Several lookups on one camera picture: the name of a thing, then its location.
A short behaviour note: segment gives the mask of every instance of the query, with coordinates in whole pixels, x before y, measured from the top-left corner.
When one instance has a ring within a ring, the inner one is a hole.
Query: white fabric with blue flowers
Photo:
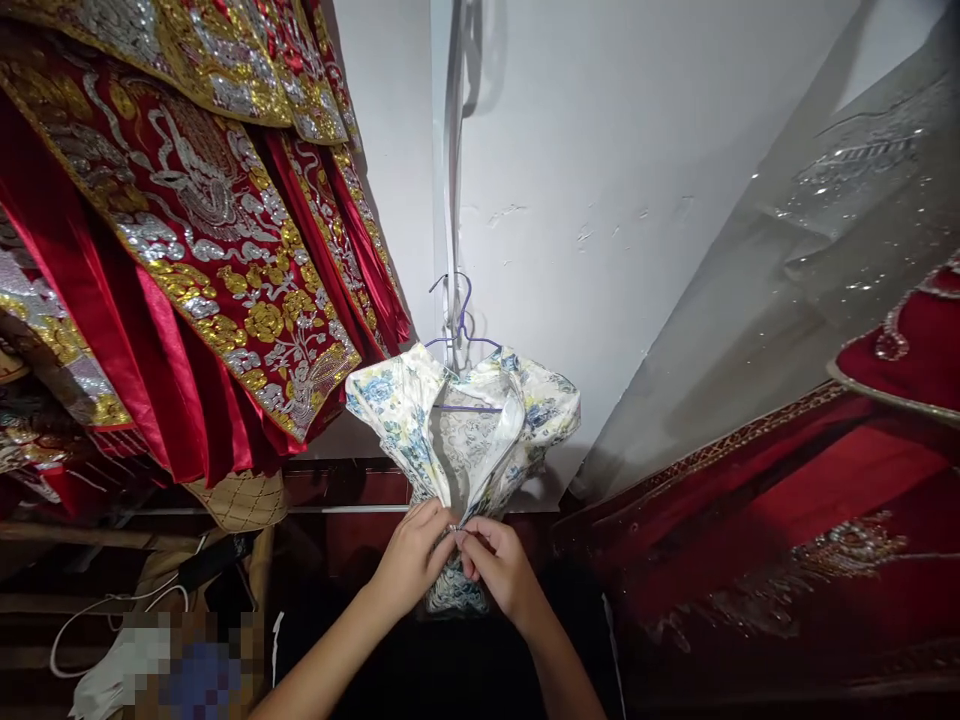
[[[510,496],[542,472],[547,449],[580,426],[573,383],[506,347],[458,377],[417,343],[355,371],[346,388],[347,410],[380,437],[413,486],[411,502],[439,497],[462,522],[474,515],[501,518]],[[502,412],[431,413],[438,402]],[[459,556],[427,595],[432,613],[486,608]]]

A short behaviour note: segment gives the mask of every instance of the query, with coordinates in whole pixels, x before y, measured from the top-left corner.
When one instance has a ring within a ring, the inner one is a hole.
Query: hand
[[[413,610],[440,576],[453,552],[453,533],[436,549],[433,546],[449,525],[458,522],[440,498],[431,498],[410,508],[393,531],[377,572],[365,588],[393,622]]]
[[[526,636],[544,606],[549,609],[549,604],[520,538],[509,525],[483,517],[470,518],[464,531],[456,533],[463,574],[474,582],[483,578],[503,614]],[[486,541],[492,553],[474,533]]]

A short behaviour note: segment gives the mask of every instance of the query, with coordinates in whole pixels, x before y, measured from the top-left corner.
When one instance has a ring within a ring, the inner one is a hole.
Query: purple wire hanger
[[[424,345],[424,347],[430,347],[431,345],[434,345],[441,341],[450,342],[453,340],[457,340],[462,336],[466,338],[469,342],[490,343],[495,348],[497,348],[497,350],[503,349],[503,346],[500,345],[500,343],[495,343],[493,340],[490,340],[489,338],[475,338],[475,337],[472,337],[469,333],[467,333],[467,324],[466,324],[467,305],[470,302],[470,296],[473,294],[473,283],[470,282],[470,278],[467,277],[466,273],[462,273],[459,270],[457,270],[455,274],[462,275],[463,279],[467,281],[467,297],[463,301],[463,304],[460,306],[460,321],[457,324],[457,334],[454,335],[453,337],[435,338],[434,340],[431,340],[426,345]],[[440,284],[440,281],[448,276],[449,276],[449,273],[444,273],[439,278],[437,278],[437,281],[430,286],[429,292],[433,292],[434,289],[437,287],[437,285]],[[503,412],[500,408],[477,408],[477,407],[467,407],[465,405],[434,405],[434,407],[440,408],[441,410],[462,410],[464,412],[489,412],[489,413]]]

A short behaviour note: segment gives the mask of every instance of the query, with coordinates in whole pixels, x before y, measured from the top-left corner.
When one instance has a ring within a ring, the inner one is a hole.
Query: red satin fabric
[[[190,477],[199,470],[195,463],[193,470],[189,469],[190,447],[180,445],[171,453],[161,431],[161,426],[187,427],[188,419],[182,406],[166,401],[172,387],[169,365],[162,348],[150,343],[143,332],[138,285],[124,282],[135,280],[133,263],[123,253],[107,253],[101,258],[100,243],[91,232],[94,218],[84,211],[70,179],[3,94],[0,124],[7,139],[7,151],[0,153],[0,203],[94,349],[153,456],[175,477]],[[50,212],[50,207],[57,212]],[[124,327],[141,342],[124,332]]]
[[[317,223],[314,220],[313,213],[307,206],[307,201],[300,189],[300,180],[290,167],[290,161],[283,148],[283,141],[280,138],[279,130],[260,130],[254,132],[251,128],[251,137],[261,139],[258,145],[262,148],[260,157],[271,167],[271,177],[279,179],[277,189],[280,191],[287,210],[294,218],[297,227],[300,229],[300,237],[304,245],[310,252],[310,258],[313,260],[317,272],[320,274],[320,280],[324,289],[337,311],[337,317],[343,323],[343,327],[353,341],[357,351],[370,362],[384,360],[384,355],[377,347],[376,341],[366,323],[363,321],[363,315],[358,308],[350,301],[347,289],[343,284],[343,278],[337,272],[337,267],[330,256],[330,250],[320,233]]]
[[[88,212],[5,95],[0,203],[100,361],[150,453],[176,482],[267,473],[305,443],[275,426]],[[50,213],[49,207],[58,208]]]
[[[934,282],[960,295],[956,272],[941,270]],[[840,373],[861,386],[854,390],[886,393],[891,402],[919,403],[915,409],[931,414],[941,408],[960,418],[960,299],[914,292],[896,324],[909,343],[903,357],[877,356],[878,343],[884,342],[884,331],[877,328],[840,352]]]
[[[357,263],[360,265],[360,271],[363,273],[370,293],[370,299],[376,308],[381,334],[387,343],[387,348],[391,353],[396,354],[399,352],[399,346],[410,339],[410,321],[407,319],[400,298],[394,292],[386,268],[377,255],[340,168],[329,148],[321,148],[321,151],[327,179],[337,198],[337,208],[343,217],[345,229],[357,255]]]
[[[836,390],[782,416],[555,526],[555,548],[589,563],[611,600],[636,702],[812,697],[879,676],[912,681],[911,667],[938,682],[937,663],[960,647],[949,644],[960,636],[960,433]],[[877,514],[904,547],[872,575],[775,572],[794,548]],[[702,610],[712,607],[757,624]]]

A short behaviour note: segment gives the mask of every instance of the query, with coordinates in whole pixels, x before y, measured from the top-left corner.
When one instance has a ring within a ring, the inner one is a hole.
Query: gold embroidery
[[[224,266],[217,270],[217,277],[223,280],[223,284],[226,286],[227,290],[232,292],[234,295],[240,295],[247,291],[247,280],[243,275],[238,275],[229,267]],[[257,281],[259,282],[260,275],[257,274]]]
[[[205,298],[215,298],[217,291],[210,286],[210,278],[190,265],[173,263],[166,260],[154,260],[148,266],[153,272],[153,279],[168,295],[182,301],[192,300],[203,295]]]
[[[397,281],[393,278],[390,257],[387,255],[387,248],[380,235],[380,228],[377,227],[377,222],[373,218],[373,212],[371,212],[370,206],[367,205],[367,199],[363,194],[363,186],[360,184],[360,178],[357,177],[353,169],[353,156],[350,154],[350,150],[343,146],[331,148],[331,153],[337,163],[337,167],[340,168],[340,174],[343,176],[347,188],[350,190],[350,196],[357,205],[357,210],[360,212],[360,217],[363,220],[364,227],[367,229],[367,234],[370,236],[370,241],[377,251],[377,256],[380,258],[380,262],[383,263],[384,270],[387,271],[390,284],[393,285],[394,292],[399,295],[400,289],[397,287]]]
[[[370,304],[370,296],[362,289],[364,280],[353,247],[343,231],[343,221],[339,213],[334,210],[336,201],[327,185],[318,151],[310,146],[305,147],[295,140],[296,154],[294,154],[294,148],[286,137],[282,138],[282,142],[287,159],[297,174],[300,191],[307,201],[314,223],[323,236],[326,249],[343,280],[348,299],[359,317],[366,323],[371,337],[383,352],[384,357],[389,357],[390,352],[377,331],[377,315]],[[319,281],[319,276],[314,277],[312,274],[304,273],[304,283],[308,289],[312,283],[319,283]],[[329,317],[327,308],[324,308],[324,312]]]
[[[297,322],[297,318],[306,313],[316,313],[316,311],[317,306],[303,290],[289,292],[283,299],[284,323],[289,332],[293,332],[293,326],[294,323]],[[314,318],[313,324],[316,327],[323,327],[323,325],[325,325],[319,318]]]
[[[138,103],[138,119],[139,115],[149,114],[151,121],[138,122],[135,127],[123,125],[109,108],[109,93],[104,92],[94,103],[97,114],[89,127],[65,128],[69,133],[83,133],[95,143],[97,154],[81,157],[73,137],[58,134],[64,126],[48,127],[40,122],[10,82],[11,66],[22,64],[23,58],[40,62],[39,57],[46,63],[49,57],[51,63],[58,63],[59,72],[87,72],[62,58],[53,60],[52,53],[44,56],[42,47],[47,47],[45,41],[29,29],[15,33],[0,23],[0,85],[181,315],[221,355],[271,418],[302,440],[326,399],[315,392],[325,387],[326,378],[318,371],[319,360],[314,358],[318,353],[322,357],[334,341],[349,348],[346,357],[353,359],[354,366],[359,364],[359,355],[335,313],[328,316],[327,332],[321,332],[322,318],[317,323],[317,315],[298,317],[292,323],[293,329],[287,330],[280,306],[288,293],[299,289],[302,274],[310,276],[315,269],[309,256],[302,252],[297,255],[302,240],[243,127],[221,119],[181,127],[191,112],[200,111],[165,94],[161,88],[125,75],[122,67],[102,58],[88,58],[103,81],[97,87],[104,89],[111,79],[116,80]],[[198,133],[205,135],[197,137],[195,148],[187,138]],[[153,143],[166,150],[155,154],[149,149]],[[136,161],[132,162],[134,152]],[[232,164],[217,164],[223,153],[234,157]],[[267,185],[258,190],[254,181]],[[129,192],[129,188],[138,189],[138,193]],[[121,202],[140,202],[143,198],[148,209],[125,213],[117,209],[115,198]],[[286,262],[292,256],[296,256],[296,264]],[[208,269],[210,274],[198,270],[195,264]],[[239,270],[239,265],[246,267],[237,272],[233,268]],[[219,274],[226,266],[230,266],[229,272]],[[250,286],[245,291],[238,279],[241,276]],[[230,297],[220,298],[211,278],[223,282]],[[327,307],[329,298],[322,284],[316,286],[312,295],[318,307]],[[234,329],[224,320],[207,322],[217,316],[229,319],[233,325],[242,322],[244,330]],[[244,342],[249,339],[246,333],[268,347],[262,351],[251,348]],[[293,397],[288,400],[283,397],[283,388],[272,382],[280,378],[278,371],[284,366],[292,368],[289,381],[295,386]],[[243,381],[244,373],[258,367],[263,369],[265,385],[250,378]]]
[[[648,475],[634,486],[642,488],[643,494],[631,503],[630,510],[640,509],[650,500],[675,487],[693,473],[710,467],[734,450],[739,450],[757,438],[763,437],[792,420],[796,420],[811,410],[833,402],[845,393],[846,390],[839,383],[832,380],[827,381],[796,402],[757,418],[720,440],[690,453],[663,470]]]
[[[240,380],[253,392],[257,392],[257,390],[260,390],[267,384],[267,378],[263,374],[263,370],[250,370],[249,372],[245,372]]]
[[[884,564],[911,557],[900,554],[907,547],[907,538],[891,537],[883,527],[890,517],[885,511],[841,523],[794,548],[786,562],[745,575],[731,587],[712,592],[703,600],[679,606],[647,627],[647,633],[659,643],[664,630],[670,627],[677,646],[690,652],[680,613],[696,613],[714,627],[728,625],[746,637],[797,637],[800,625],[789,609],[797,596],[814,591],[811,583],[836,578],[877,578]]]
[[[78,423],[99,428],[133,422],[2,211],[0,331]]]
[[[0,13],[59,30],[222,116],[293,125],[310,142],[349,139],[299,0],[10,0]],[[46,90],[74,113],[92,112],[75,87]],[[133,105],[110,94],[130,119]]]
[[[276,305],[258,302],[250,308],[250,314],[243,321],[243,326],[260,342],[272,343],[283,331],[283,316]]]
[[[247,344],[247,333],[240,330],[233,320],[223,315],[197,320],[197,329],[201,337],[220,355],[225,355]]]

